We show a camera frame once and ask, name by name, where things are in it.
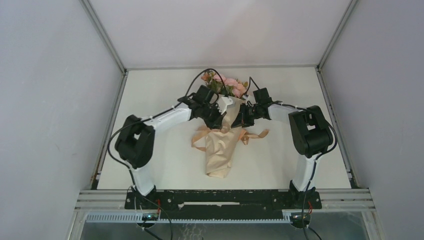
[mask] flower bouquet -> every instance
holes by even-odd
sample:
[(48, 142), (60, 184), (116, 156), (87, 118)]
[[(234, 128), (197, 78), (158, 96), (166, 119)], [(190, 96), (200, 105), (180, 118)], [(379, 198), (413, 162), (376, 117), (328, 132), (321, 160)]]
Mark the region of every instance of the flower bouquet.
[[(227, 108), (222, 120), (221, 130), (201, 126), (197, 129), (197, 134), (191, 139), (191, 146), (193, 148), (206, 153), (206, 174), (210, 177), (225, 178), (230, 171), (237, 142), (242, 140), (247, 145), (249, 138), (264, 138), (268, 134), (268, 130), (264, 130), (261, 134), (256, 135), (248, 133), (242, 127), (231, 128), (231, 125), (239, 114), (240, 105), (245, 102), (242, 97), (247, 91), (247, 81), (242, 82), (237, 78), (226, 78), (222, 74), (220, 77), (213, 71), (205, 72), (201, 79), (208, 88), (220, 94), (220, 97), (225, 95), (225, 91), (227, 90), (228, 96), (234, 101), (234, 105)], [(196, 146), (195, 143), (202, 138), (205, 139), (205, 146)]]

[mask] white table surface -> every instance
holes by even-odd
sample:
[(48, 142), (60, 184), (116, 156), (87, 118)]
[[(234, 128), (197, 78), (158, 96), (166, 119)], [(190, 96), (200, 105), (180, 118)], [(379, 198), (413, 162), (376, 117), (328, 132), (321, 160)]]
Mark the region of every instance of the white table surface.
[[(190, 82), (202, 69), (132, 70), (128, 74), (113, 131), (134, 114), (151, 116), (168, 109), (182, 97)], [(217, 69), (228, 78), (248, 81), (249, 76), (261, 88), (267, 88), (273, 100), (299, 107), (318, 105), (330, 121), (328, 109), (313, 67), (264, 67)], [(203, 81), (199, 78), (190, 92)], [(263, 139), (240, 141), (234, 151), (232, 168), (226, 178), (205, 174), (205, 153), (191, 148), (195, 130), (203, 124), (193, 119), (157, 135), (150, 165), (157, 189), (226, 190), (226, 189), (288, 189), (299, 158), (292, 140), (290, 126), (278, 121), (259, 119), (248, 129), (260, 133), (269, 129)], [(119, 156), (111, 148), (114, 156)], [(350, 189), (348, 175), (339, 148), (326, 154), (317, 169), (318, 189)], [(98, 189), (127, 189), (131, 185), (128, 170), (106, 156)]]

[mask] pink rose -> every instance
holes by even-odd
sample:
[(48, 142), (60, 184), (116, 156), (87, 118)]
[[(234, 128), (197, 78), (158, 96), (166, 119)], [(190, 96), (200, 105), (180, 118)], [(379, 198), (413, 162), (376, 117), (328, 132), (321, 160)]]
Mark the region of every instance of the pink rose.
[(224, 81), (225, 85), (227, 86), (233, 86), (233, 87), (237, 87), (237, 85), (239, 85), (239, 83), (237, 82), (237, 80), (233, 79), (233, 78), (227, 78)]
[(234, 96), (236, 96), (237, 98), (240, 98), (242, 96), (242, 92), (239, 91), (237, 88), (233, 88), (232, 89), (232, 93), (234, 94)]
[[(222, 80), (224, 81), (224, 83), (225, 83), (225, 81), (226, 81), (226, 77), (224, 76), (224, 75), (222, 75), (221, 74), (221, 77), (222, 77)], [(213, 79), (215, 79), (216, 81), (218, 81), (218, 82), (221, 82), (221, 78), (220, 78), (220, 76), (218, 76), (218, 74), (215, 74), (215, 75), (213, 75)]]
[(239, 90), (242, 94), (246, 92), (246, 88), (242, 83), (237, 84), (237, 90)]

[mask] glass panel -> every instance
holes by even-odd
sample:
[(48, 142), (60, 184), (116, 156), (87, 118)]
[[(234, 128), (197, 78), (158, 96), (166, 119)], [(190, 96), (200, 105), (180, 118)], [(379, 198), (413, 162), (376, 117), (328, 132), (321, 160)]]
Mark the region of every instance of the glass panel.
[[(313, 213), (311, 227), (323, 240), (368, 240), (360, 212)], [(302, 229), (282, 223), (173, 223), (174, 240), (302, 240)], [(169, 224), (156, 224), (149, 230), (164, 240), (170, 239)], [(310, 240), (317, 240), (307, 229)], [(154, 240), (135, 223), (88, 222), (82, 240)]]

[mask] black mounting plate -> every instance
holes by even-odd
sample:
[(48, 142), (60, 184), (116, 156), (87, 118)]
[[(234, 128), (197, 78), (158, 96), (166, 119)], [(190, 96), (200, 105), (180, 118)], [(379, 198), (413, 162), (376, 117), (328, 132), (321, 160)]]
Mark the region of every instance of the black mounting plate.
[[(127, 193), (125, 209), (134, 209), (135, 194)], [(261, 190), (153, 190), (146, 196), (160, 206), (171, 219), (196, 220), (257, 220), (281, 219), (281, 210), (299, 210), (298, 202), (293, 200), (289, 191), (277, 189)], [(136, 198), (136, 207), (140, 209), (157, 209), (158, 207), (144, 198)], [(314, 191), (305, 203), (305, 210), (321, 209), (320, 194)]]

